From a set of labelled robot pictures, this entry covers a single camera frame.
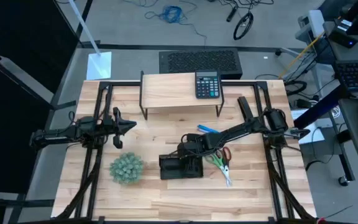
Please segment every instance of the concrete floor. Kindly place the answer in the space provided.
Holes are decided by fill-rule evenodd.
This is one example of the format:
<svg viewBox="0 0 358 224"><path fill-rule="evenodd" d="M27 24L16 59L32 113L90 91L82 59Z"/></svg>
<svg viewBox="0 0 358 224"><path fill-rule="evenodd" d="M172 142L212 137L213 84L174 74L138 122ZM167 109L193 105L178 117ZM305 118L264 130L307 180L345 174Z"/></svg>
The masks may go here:
<svg viewBox="0 0 358 224"><path fill-rule="evenodd" d="M239 16L236 15L231 23L227 23L226 17L231 10L229 6L221 6L218 2L192 2L197 3L198 8L188 16L189 22L194 23L200 33L208 36L207 45L275 48L304 48L305 44L294 38L295 32L299 29L297 18L321 4L320 0L281 0L275 1L272 6L256 6L252 10L255 22L251 30L243 39L234 41L232 31ZM85 0L76 1L81 12L85 4ZM166 4L179 5L184 10L189 10L189 6L179 0L160 1L150 8L137 7L123 1L94 0L86 23L94 38L100 40L102 44L203 45L203 39L195 35L190 27L167 24L157 18L150 20L144 18L145 12L160 12ZM72 9L68 4L61 4L60 7L75 30L78 22ZM84 33L81 40L88 40ZM144 70L145 73L158 73L158 51L105 49L102 51L112 52L113 80L138 80L140 70ZM67 80L59 103L78 99L82 82L86 78L86 64L90 53L93 53L93 50L76 50L67 70ZM242 78L249 80L263 73L278 75L293 59L286 54L277 58L273 53L263 52L239 52L239 56L244 72ZM321 72L319 75L323 78L323 84L332 79L332 73ZM314 93L316 88L311 73L305 74L303 79L309 83L305 92ZM324 92L328 93L336 85L335 82L328 85ZM65 127L69 123L67 114L70 110L75 111L75 107L57 111L51 128ZM338 118L336 122L343 123L343 119ZM65 158L64 148L65 146L53 146L42 150L27 200L55 198ZM319 147L319 150L323 152L322 154L329 154L331 148L331 144L325 144ZM338 156L334 156L329 164L314 164L308 171L308 178L319 217L353 205L352 208L329 220L358 223L358 156L351 142L345 144L345 149L356 177L355 182L351 182L348 187L341 187L338 184L337 178L344 175ZM321 156L321 159L328 159L328 157ZM305 156L304 160L307 163L311 158ZM50 217L51 211L52 208L25 208L20 222L46 220Z"/></svg>

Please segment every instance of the wooden platform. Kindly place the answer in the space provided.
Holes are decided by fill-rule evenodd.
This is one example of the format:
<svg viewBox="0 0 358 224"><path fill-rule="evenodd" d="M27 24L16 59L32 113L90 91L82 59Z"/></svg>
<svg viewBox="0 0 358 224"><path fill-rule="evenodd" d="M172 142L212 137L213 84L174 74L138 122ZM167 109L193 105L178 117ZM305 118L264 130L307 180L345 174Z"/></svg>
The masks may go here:
<svg viewBox="0 0 358 224"><path fill-rule="evenodd" d="M77 118L93 114L98 83L84 82ZM283 82L268 81L268 88L272 106L284 110L289 127L293 126ZM137 121L137 126L122 138L123 149L113 146L112 136L104 147L93 219L105 216L106 220L267 221L267 217L275 216L260 134L226 144L232 151L231 188L226 187L221 171L207 162L204 162L202 179L160 180L158 155L176 150L183 134L199 133L198 124L222 131L244 122L237 104L239 96L247 98L252 112L257 115L251 87L224 86L223 91L226 102L219 118L209 107L181 107L149 109L145 121L139 108L139 87L115 86L112 107L117 106L124 119ZM295 140L288 142L299 147ZM80 186L85 151L80 146L67 150L53 217L70 203ZM145 161L143 177L138 184L125 186L112 181L110 163L122 152L134 152ZM289 188L302 206L316 215L300 152L284 149L283 160ZM284 200L282 208L286 214Z"/></svg>
<svg viewBox="0 0 358 224"><path fill-rule="evenodd" d="M195 73L143 75L143 108L220 105L222 96L197 99L195 75Z"/></svg>

